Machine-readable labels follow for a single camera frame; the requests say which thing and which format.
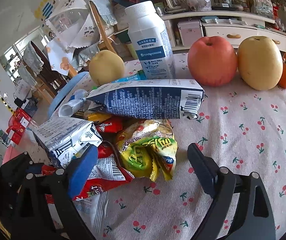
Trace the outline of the yellow green snack wrapper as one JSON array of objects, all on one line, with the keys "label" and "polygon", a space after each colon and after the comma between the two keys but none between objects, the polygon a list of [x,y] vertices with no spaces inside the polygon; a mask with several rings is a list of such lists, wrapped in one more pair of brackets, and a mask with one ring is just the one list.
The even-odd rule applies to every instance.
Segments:
[{"label": "yellow green snack wrapper", "polygon": [[173,178],[176,168],[178,143],[170,120],[141,120],[116,137],[122,167],[135,178],[148,178],[155,182],[162,173],[164,179]]}]

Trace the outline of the crushed blue silver carton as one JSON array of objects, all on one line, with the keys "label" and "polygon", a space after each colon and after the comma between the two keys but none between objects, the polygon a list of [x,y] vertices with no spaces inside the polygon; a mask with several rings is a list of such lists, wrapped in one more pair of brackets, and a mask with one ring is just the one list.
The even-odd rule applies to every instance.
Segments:
[{"label": "crushed blue silver carton", "polygon": [[50,118],[32,132],[57,168],[66,168],[73,159],[81,157],[89,146],[97,147],[103,141],[92,121],[72,117]]}]

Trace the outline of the wooden dining chair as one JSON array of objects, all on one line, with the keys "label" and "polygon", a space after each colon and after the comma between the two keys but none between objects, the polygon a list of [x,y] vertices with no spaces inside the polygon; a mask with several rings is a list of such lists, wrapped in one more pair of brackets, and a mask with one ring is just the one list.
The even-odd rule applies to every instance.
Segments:
[{"label": "wooden dining chair", "polygon": [[100,38],[98,48],[106,48],[116,54],[117,52],[112,45],[114,41],[111,38],[114,32],[112,31],[110,35],[106,34],[106,29],[117,25],[112,0],[90,0],[89,6],[99,29]]}]

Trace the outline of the blue white milk carton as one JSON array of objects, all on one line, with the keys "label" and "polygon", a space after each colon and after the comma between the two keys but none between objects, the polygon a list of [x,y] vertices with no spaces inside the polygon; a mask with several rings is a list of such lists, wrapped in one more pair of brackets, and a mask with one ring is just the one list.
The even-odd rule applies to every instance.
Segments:
[{"label": "blue white milk carton", "polygon": [[195,119],[204,89],[191,79],[161,79],[108,83],[87,100],[100,112],[137,119]]}]

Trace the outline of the blue cushion edge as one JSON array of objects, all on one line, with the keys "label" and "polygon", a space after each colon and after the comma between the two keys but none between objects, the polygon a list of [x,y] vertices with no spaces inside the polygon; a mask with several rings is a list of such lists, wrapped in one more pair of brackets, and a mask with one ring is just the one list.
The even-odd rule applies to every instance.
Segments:
[{"label": "blue cushion edge", "polygon": [[88,76],[89,72],[81,72],[74,76],[64,87],[58,92],[57,96],[54,98],[52,103],[50,104],[47,111],[47,118],[49,119],[54,113],[55,109],[59,106],[59,104],[63,101],[63,99],[67,96],[67,94],[77,85],[77,83],[84,77]]}]

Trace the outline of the white mesh food cover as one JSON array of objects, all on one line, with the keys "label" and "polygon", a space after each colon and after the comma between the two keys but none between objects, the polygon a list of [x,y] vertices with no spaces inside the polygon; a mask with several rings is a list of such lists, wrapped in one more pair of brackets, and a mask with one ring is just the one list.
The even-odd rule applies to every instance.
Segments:
[{"label": "white mesh food cover", "polygon": [[68,47],[83,48],[100,39],[98,26],[84,0],[59,0],[46,25]]}]

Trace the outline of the white tv cabinet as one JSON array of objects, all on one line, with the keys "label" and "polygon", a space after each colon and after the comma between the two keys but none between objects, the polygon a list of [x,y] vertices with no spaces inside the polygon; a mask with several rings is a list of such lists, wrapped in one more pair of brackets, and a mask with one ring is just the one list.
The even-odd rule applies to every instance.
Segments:
[{"label": "white tv cabinet", "polygon": [[175,33],[178,22],[199,19],[204,36],[220,36],[225,38],[237,49],[241,42],[251,36],[266,36],[271,38],[280,51],[286,52],[286,32],[268,27],[275,21],[271,18],[240,11],[189,11],[168,14],[161,17],[167,27],[172,50],[189,50],[184,47],[181,36]]}]

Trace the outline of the dark wooden chair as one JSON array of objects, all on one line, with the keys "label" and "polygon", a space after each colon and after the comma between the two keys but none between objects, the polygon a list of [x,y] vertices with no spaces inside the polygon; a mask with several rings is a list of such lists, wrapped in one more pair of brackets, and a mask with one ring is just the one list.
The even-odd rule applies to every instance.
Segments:
[{"label": "dark wooden chair", "polygon": [[31,69],[33,75],[39,77],[48,86],[51,86],[51,90],[56,94],[67,82],[61,74],[52,70],[45,50],[41,50],[33,41],[29,41],[23,52],[22,59]]}]

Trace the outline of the red gift boxes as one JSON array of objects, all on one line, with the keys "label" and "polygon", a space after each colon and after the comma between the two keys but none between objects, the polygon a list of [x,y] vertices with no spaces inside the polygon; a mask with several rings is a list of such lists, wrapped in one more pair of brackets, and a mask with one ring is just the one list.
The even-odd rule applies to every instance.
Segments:
[{"label": "red gift boxes", "polygon": [[8,138],[18,145],[30,122],[31,117],[23,109],[17,108],[8,121]]}]

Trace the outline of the dining table with cloth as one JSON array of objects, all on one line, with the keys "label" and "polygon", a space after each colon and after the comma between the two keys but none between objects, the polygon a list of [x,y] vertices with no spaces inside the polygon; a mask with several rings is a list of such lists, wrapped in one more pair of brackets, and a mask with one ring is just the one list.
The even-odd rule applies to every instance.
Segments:
[{"label": "dining table with cloth", "polygon": [[87,67],[87,62],[99,53],[97,44],[84,48],[68,47],[57,37],[46,45],[46,50],[51,69],[64,76],[72,67],[76,72]]}]

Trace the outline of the yellow pear left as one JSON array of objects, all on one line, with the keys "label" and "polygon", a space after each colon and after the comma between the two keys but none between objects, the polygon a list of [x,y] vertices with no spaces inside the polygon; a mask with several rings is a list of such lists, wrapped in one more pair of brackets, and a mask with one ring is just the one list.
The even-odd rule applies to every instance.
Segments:
[{"label": "yellow pear left", "polygon": [[89,74],[98,86],[110,83],[124,76],[124,62],[112,51],[102,50],[90,60]]}]

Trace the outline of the cherry print tablecloth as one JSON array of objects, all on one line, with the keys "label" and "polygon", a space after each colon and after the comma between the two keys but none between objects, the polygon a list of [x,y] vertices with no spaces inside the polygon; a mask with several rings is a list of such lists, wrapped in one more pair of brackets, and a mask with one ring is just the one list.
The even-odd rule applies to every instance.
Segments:
[{"label": "cherry print tablecloth", "polygon": [[272,206],[277,239],[286,233],[286,89],[250,88],[239,76],[206,87],[195,120],[174,119],[173,179],[135,179],[74,205],[97,239],[190,239],[211,204],[187,159],[202,153],[236,174],[257,172]]}]

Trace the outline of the red apple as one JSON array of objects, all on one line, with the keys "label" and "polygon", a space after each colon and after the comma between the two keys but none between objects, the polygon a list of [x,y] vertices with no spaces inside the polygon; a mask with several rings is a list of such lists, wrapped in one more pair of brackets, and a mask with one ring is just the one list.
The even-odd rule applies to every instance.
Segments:
[{"label": "red apple", "polygon": [[219,87],[235,77],[238,59],[225,38],[206,36],[199,38],[189,49],[187,66],[191,76],[201,85]]}]

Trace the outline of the red white snack wrapper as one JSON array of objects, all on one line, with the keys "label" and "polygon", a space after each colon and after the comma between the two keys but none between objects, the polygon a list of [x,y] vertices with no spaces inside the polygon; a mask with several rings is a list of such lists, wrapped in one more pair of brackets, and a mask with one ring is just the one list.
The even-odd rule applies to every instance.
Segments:
[{"label": "red white snack wrapper", "polygon": [[[101,136],[103,133],[115,134],[123,129],[123,121],[119,117],[108,118],[99,124],[93,123]],[[111,231],[111,227],[102,228],[102,220],[108,203],[106,192],[129,183],[134,177],[121,167],[116,150],[110,142],[103,140],[97,149],[97,163],[93,167],[82,192],[72,201],[90,229],[94,230],[95,233],[102,232],[107,235]]]}]

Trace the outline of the white yogurt bottle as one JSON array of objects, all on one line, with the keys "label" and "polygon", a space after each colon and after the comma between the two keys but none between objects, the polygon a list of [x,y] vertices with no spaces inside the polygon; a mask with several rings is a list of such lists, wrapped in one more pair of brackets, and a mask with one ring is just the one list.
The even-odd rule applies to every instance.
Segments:
[{"label": "white yogurt bottle", "polygon": [[148,79],[174,79],[175,64],[166,26],[152,1],[125,9],[128,36]]}]

